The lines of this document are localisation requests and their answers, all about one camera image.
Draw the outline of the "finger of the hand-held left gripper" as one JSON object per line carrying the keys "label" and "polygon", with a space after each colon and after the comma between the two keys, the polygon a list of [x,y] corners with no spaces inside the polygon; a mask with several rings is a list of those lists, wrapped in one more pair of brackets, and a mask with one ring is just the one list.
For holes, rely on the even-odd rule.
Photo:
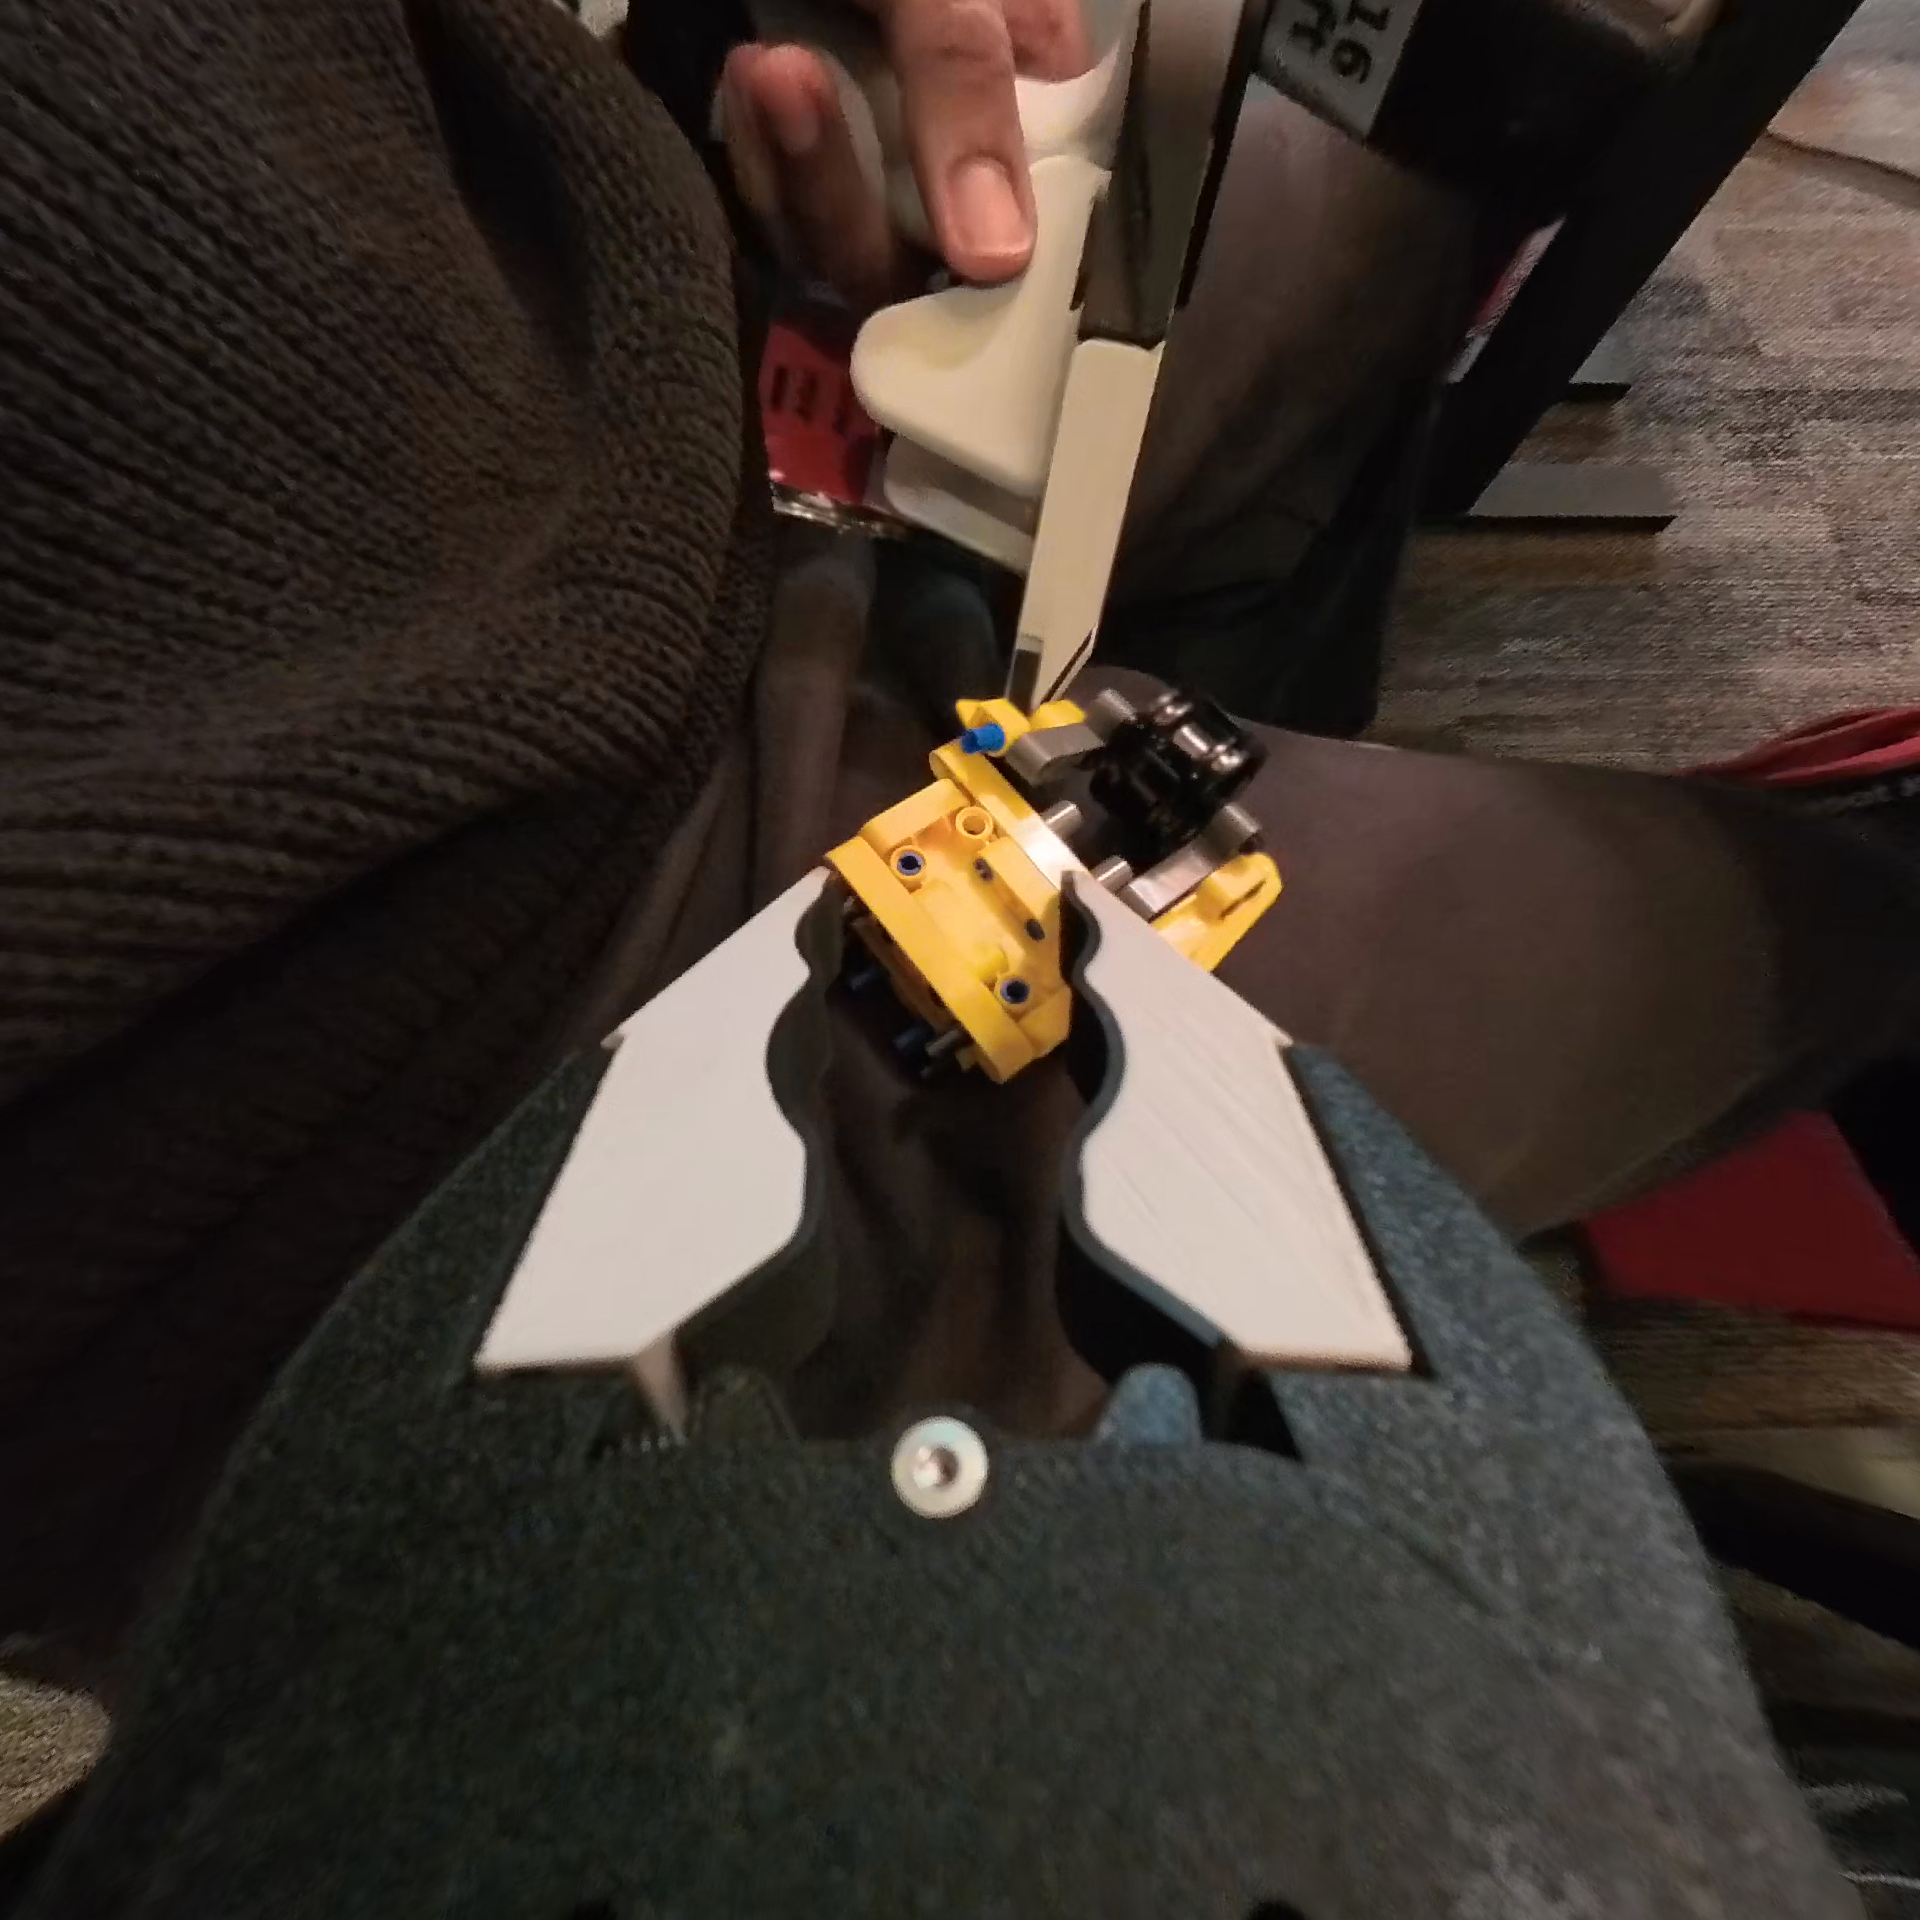
{"label": "finger of the hand-held left gripper", "polygon": [[1084,340],[1068,360],[1061,424],[1004,680],[1004,700],[1016,709],[1056,703],[1090,656],[1160,364],[1161,341],[1138,350],[1117,340]]}

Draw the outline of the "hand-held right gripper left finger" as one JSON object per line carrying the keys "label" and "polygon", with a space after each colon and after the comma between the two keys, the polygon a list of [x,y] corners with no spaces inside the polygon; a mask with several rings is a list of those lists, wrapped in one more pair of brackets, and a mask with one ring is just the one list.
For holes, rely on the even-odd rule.
{"label": "hand-held right gripper left finger", "polygon": [[813,868],[606,1039],[477,1373],[614,1371],[683,1434],[702,1381],[819,1347],[837,882]]}

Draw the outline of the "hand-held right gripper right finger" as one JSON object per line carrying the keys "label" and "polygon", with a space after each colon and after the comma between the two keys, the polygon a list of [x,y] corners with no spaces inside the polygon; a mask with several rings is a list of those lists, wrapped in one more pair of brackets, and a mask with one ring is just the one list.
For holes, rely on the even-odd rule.
{"label": "hand-held right gripper right finger", "polygon": [[1061,1191],[1070,1246],[1200,1377],[1411,1371],[1284,1031],[1090,874],[1068,874],[1061,922],[1098,1067]]}

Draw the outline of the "yellow technic beam piece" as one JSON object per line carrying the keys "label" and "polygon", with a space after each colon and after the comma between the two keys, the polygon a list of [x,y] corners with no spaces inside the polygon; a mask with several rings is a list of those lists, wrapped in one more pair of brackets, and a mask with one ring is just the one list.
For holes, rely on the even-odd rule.
{"label": "yellow technic beam piece", "polygon": [[1247,789],[1267,745],[1217,703],[959,703],[931,780],[828,852],[915,1071],[1004,1085],[1068,1041],[1068,874],[1214,972],[1281,902]]}

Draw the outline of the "person's left hand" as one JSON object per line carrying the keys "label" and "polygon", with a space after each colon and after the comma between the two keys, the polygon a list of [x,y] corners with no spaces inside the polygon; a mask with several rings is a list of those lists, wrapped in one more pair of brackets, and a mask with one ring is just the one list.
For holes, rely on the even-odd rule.
{"label": "person's left hand", "polygon": [[928,243],[896,229],[863,172],[851,123],[822,56],[789,39],[732,49],[717,134],[732,186],[780,266],[872,311],[911,294],[922,251],[964,277],[1026,270],[1034,201],[1017,123],[1017,77],[1068,82],[1090,68],[1076,3],[855,3],[898,85],[901,134]]}

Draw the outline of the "red and black packet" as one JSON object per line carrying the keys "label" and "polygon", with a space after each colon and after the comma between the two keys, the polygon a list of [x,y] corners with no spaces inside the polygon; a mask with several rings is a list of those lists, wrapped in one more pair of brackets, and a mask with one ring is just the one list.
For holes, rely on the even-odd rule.
{"label": "red and black packet", "polygon": [[851,388],[855,320],[840,303],[780,297],[756,364],[771,503],[780,516],[859,538],[911,538],[880,492],[892,431]]}

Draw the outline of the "person's trouser leg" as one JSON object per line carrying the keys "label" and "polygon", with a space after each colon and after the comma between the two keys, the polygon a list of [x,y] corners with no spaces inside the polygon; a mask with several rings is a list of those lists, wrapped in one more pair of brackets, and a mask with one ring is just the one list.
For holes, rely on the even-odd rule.
{"label": "person's trouser leg", "polygon": [[[985,590],[953,566],[795,533],[740,719],[582,1039],[922,787],[995,653]],[[1917,1053],[1917,852],[1882,829],[1696,780],[1262,739],[1250,803],[1284,902],[1225,980],[1356,1074],[1512,1239]],[[1004,1091],[911,1085],[879,1014],[837,1011],[837,1323],[794,1420],[851,1437],[955,1402],[1013,1434],[1081,1434],[1106,1386],[1056,1308],[1081,1110],[1065,1063]]]}

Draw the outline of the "black metal stand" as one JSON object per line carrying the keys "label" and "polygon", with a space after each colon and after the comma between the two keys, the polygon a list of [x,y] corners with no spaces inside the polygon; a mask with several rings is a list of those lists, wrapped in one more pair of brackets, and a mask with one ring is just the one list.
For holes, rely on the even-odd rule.
{"label": "black metal stand", "polygon": [[1515,251],[1432,424],[1428,524],[1625,530],[1676,519],[1669,480],[1631,460],[1524,460],[1561,402],[1615,402],[1598,378],[1642,283],[1810,77],[1859,3],[1722,3],[1690,64],[1601,152],[1566,214]]}

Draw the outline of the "red box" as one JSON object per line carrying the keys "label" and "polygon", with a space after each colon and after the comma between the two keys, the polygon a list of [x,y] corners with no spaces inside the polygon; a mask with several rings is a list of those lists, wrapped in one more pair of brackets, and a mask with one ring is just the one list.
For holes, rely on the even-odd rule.
{"label": "red box", "polygon": [[1917,1246],[1828,1116],[1797,1113],[1579,1234],[1619,1303],[1917,1331]]}

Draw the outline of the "red cloth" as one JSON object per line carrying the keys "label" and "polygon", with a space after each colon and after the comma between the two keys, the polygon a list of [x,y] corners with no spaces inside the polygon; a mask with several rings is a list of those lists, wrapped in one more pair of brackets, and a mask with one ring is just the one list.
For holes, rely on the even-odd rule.
{"label": "red cloth", "polygon": [[1690,768],[1696,780],[1779,792],[1850,792],[1917,782],[1917,705],[1848,709],[1783,732],[1735,758]]}

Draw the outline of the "dark knit sweater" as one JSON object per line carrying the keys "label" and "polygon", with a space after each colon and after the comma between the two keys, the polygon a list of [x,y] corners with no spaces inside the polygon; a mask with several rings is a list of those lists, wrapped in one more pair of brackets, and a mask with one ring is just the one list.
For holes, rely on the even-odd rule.
{"label": "dark knit sweater", "polygon": [[540,1074],[764,631],[732,243],[555,3],[3,3],[3,1640],[112,1644]]}

